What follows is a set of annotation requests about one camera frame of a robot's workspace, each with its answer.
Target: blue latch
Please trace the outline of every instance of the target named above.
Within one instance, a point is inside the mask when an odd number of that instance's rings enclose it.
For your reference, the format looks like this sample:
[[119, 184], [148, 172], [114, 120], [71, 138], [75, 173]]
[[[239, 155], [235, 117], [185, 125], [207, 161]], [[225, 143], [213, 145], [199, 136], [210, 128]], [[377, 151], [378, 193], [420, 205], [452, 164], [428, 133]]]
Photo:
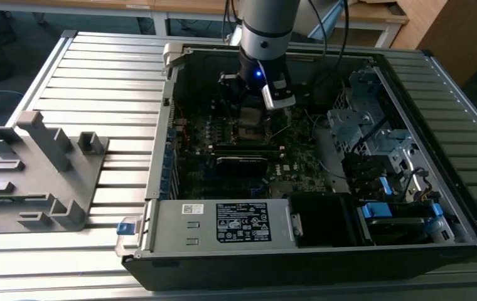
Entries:
[[119, 223], [116, 233], [118, 235], [135, 235], [136, 225], [132, 223]]
[[178, 137], [178, 131], [175, 129], [169, 129], [167, 135], [166, 135], [166, 140], [167, 142], [174, 141], [174, 139]]
[[393, 190], [390, 190], [386, 177], [380, 177], [380, 182], [382, 183], [384, 191], [385, 191], [386, 195], [390, 196], [393, 194]]
[[362, 206], [362, 213], [365, 218], [393, 217], [388, 203], [381, 203], [381, 202], [366, 203], [366, 205]]
[[433, 203], [432, 204], [432, 210], [436, 216], [443, 216], [443, 209], [440, 204]]

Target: warning label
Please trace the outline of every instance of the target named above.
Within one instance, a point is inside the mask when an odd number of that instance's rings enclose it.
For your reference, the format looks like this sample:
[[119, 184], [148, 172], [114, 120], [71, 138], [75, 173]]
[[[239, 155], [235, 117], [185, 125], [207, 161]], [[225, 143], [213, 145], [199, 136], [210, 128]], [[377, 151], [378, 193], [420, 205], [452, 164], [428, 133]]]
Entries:
[[266, 203], [217, 204], [217, 239], [221, 243], [271, 241]]

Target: blue plastic clip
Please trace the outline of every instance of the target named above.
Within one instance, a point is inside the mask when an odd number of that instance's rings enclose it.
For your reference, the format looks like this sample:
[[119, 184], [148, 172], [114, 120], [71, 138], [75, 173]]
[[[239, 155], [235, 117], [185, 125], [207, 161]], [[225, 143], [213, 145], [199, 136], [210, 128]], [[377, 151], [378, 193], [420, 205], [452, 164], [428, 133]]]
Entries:
[[132, 223], [119, 223], [116, 229], [118, 235], [135, 235], [135, 226]]
[[443, 216], [443, 209], [440, 204], [432, 204], [432, 210], [436, 216]]
[[381, 202], [366, 203], [366, 205], [362, 206], [362, 213], [365, 218], [393, 217], [388, 203], [381, 203]]
[[390, 196], [390, 195], [393, 194], [393, 190], [390, 190], [386, 177], [380, 177], [380, 182], [382, 183], [384, 191], [385, 191], [386, 194]]

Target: black cable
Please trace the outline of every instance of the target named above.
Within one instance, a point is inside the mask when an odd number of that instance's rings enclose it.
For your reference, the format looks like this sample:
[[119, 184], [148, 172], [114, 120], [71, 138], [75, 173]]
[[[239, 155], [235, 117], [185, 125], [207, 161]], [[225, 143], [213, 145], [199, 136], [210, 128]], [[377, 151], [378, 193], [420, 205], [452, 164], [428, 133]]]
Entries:
[[380, 130], [380, 128], [382, 127], [382, 125], [388, 122], [388, 117], [384, 117], [381, 119], [381, 121], [374, 125], [374, 127], [372, 128], [372, 130], [369, 131], [369, 133], [365, 134], [365, 136], [356, 142], [352, 150], [350, 150], [350, 153], [356, 151], [356, 149], [360, 147], [360, 145], [362, 143], [365, 143], [369, 138], [374, 135], [374, 133]]
[[211, 27], [211, 25], [213, 25], [213, 21], [209, 22], [209, 25], [207, 25], [207, 27], [205, 28], [206, 31], [209, 30], [209, 27]]
[[230, 16], [230, 5], [227, 5], [227, 11], [226, 11], [226, 15], [227, 15], [227, 26], [230, 27], [231, 33], [235, 31], [235, 29], [233, 28], [233, 22], [231, 22], [231, 16]]
[[344, 55], [345, 48], [346, 48], [346, 42], [349, 41], [349, 27], [350, 27], [349, 0], [342, 0], [342, 2], [344, 2], [344, 6], [345, 6], [345, 34], [344, 34], [344, 39], [342, 39], [340, 57], [337, 59], [336, 65], [333, 67], [333, 71], [337, 71], [337, 69], [341, 65], [342, 55]]
[[326, 51], [329, 49], [329, 38], [326, 36], [326, 30], [324, 30], [324, 24], [322, 24], [322, 19], [320, 16], [320, 12], [313, 4], [313, 0], [308, 0], [309, 4], [312, 5], [313, 11], [314, 11], [314, 15], [317, 16], [317, 20], [320, 22], [320, 29], [322, 30], [322, 38], [324, 38], [324, 49], [322, 49], [322, 59], [326, 57]]
[[416, 201], [421, 201], [421, 198], [427, 196], [432, 191], [432, 183], [429, 182], [429, 180], [427, 180], [427, 177], [423, 177], [423, 182], [425, 182], [427, 184], [427, 189], [420, 193], [419, 196], [413, 198]]
[[235, 0], [231, 0], [231, 10], [233, 10], [233, 17], [235, 18], [235, 22], [238, 22], [239, 16], [237, 16], [237, 11], [235, 11]]
[[313, 86], [316, 86], [317, 83], [322, 82], [332, 75], [333, 72], [337, 72], [337, 69], [340, 68], [340, 65], [341, 65], [342, 56], [344, 56], [344, 52], [346, 49], [346, 43], [349, 41], [349, 26], [350, 26], [349, 1], [348, 0], [342, 0], [342, 1], [344, 1], [344, 7], [345, 7], [345, 34], [344, 34], [342, 45], [341, 45], [341, 50], [340, 50], [340, 56], [337, 57], [337, 62], [334, 64], [333, 68], [329, 69], [329, 71], [324, 74], [322, 77], [313, 79]]
[[412, 178], [420, 171], [425, 171], [425, 169], [423, 167], [416, 167], [413, 169], [413, 171], [409, 173], [409, 176], [408, 176], [408, 179], [407, 179], [407, 183], [405, 183], [405, 187], [404, 187], [403, 192], [400, 194], [400, 199], [398, 199], [400, 203], [405, 200], [408, 189], [409, 189], [409, 184], [412, 183]]
[[225, 23], [226, 23], [226, 17], [227, 17], [227, 12], [230, 10], [230, 0], [225, 1], [225, 11], [223, 11], [223, 20], [222, 20], [222, 42], [225, 43]]

